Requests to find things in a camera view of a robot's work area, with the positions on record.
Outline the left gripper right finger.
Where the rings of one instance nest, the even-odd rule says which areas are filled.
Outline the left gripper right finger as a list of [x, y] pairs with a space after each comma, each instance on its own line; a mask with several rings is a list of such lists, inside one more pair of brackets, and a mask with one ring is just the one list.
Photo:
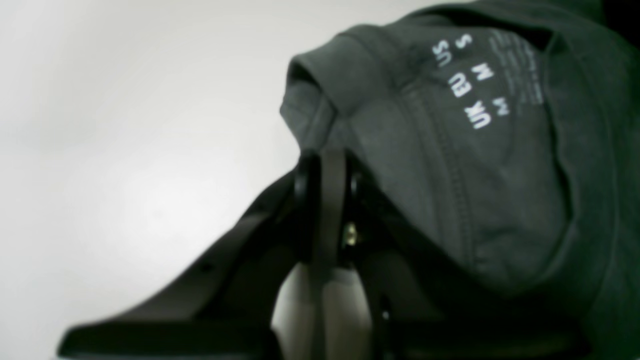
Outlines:
[[325, 153], [325, 264], [359, 276], [375, 360], [583, 360], [591, 351], [572, 319], [473, 278], [343, 150]]

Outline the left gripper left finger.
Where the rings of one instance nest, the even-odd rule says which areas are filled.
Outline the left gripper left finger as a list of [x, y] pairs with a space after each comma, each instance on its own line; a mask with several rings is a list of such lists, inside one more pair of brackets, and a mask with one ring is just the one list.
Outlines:
[[286, 278], [311, 259], [321, 162], [303, 152], [178, 278], [132, 309], [77, 325], [61, 360], [281, 360], [272, 330]]

